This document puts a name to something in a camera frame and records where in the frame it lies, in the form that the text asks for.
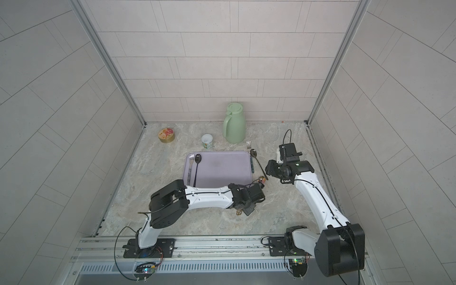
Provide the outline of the lilac rectangular tray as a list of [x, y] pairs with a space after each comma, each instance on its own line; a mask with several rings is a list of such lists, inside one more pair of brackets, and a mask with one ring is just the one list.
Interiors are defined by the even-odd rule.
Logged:
[[[197, 188], [221, 188], [229, 184], [246, 185], [252, 178], [249, 153], [246, 151], [195, 152], [201, 154], [198, 166]], [[192, 165], [191, 183], [193, 185], [196, 164]], [[189, 154], [185, 158], [182, 179], [187, 184]]]

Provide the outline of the black spoon long handle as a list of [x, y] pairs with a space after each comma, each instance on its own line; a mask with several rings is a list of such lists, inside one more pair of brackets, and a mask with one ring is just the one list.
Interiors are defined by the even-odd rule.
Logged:
[[196, 154], [196, 156], [195, 156], [195, 159], [194, 159], [194, 160], [195, 160], [195, 162], [196, 162], [197, 166], [196, 166], [196, 170], [195, 170], [195, 176], [194, 176], [194, 182], [193, 182], [193, 185], [192, 185], [192, 186], [193, 186], [193, 187], [196, 187], [196, 183], [197, 183], [197, 173], [198, 173], [198, 166], [199, 166], [200, 162], [202, 161], [202, 156], [201, 156], [201, 154]]

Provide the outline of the iridescent rainbow spoon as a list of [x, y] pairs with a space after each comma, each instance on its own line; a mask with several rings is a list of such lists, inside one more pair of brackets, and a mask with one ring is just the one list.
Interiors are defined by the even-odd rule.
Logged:
[[266, 178], [263, 177], [263, 176], [261, 176], [261, 177], [259, 177], [259, 178], [257, 179], [257, 182], [258, 182], [259, 184], [261, 184], [261, 185], [265, 185], [265, 183], [266, 183]]

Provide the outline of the silver fork patterned handle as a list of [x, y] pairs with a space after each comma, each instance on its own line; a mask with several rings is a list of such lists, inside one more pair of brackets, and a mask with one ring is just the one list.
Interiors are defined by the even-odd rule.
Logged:
[[190, 185], [190, 183], [191, 183], [191, 172], [192, 172], [192, 165], [194, 164], [194, 160], [195, 160], [195, 153], [191, 152], [189, 155], [187, 185]]

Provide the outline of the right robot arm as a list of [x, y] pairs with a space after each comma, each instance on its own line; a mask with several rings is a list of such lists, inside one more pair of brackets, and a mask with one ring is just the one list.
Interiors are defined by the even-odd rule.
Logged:
[[308, 229], [293, 228], [291, 241], [295, 248], [314, 256], [323, 275], [330, 277], [365, 267], [365, 233], [359, 224], [352, 224], [335, 206], [320, 184], [308, 161], [286, 164], [270, 160], [266, 174], [291, 183], [306, 199], [320, 234]]

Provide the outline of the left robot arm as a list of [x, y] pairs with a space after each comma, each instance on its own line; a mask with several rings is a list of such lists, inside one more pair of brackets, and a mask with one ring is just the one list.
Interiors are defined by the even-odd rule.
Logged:
[[249, 216], [258, 203], [265, 201], [262, 182], [229, 184], [221, 188], [196, 188], [175, 180], [151, 196], [146, 222], [137, 234], [140, 249], [155, 247], [162, 229], [174, 224], [186, 212], [195, 209], [235, 209]]

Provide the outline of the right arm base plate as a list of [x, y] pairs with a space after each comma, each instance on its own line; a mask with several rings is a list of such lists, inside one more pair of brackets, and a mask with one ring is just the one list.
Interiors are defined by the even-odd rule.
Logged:
[[264, 246], [269, 249], [271, 257], [306, 255], [306, 252], [303, 249], [295, 247], [286, 237], [267, 236], [266, 240], [267, 242]]

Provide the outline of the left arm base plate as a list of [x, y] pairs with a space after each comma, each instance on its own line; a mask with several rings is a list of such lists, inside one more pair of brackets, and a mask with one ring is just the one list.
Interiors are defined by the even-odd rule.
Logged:
[[142, 259], [142, 258], [171, 258], [173, 255], [176, 239], [158, 239], [156, 244], [149, 248], [141, 249], [137, 245], [136, 239], [129, 239], [123, 246], [125, 249], [123, 258]]

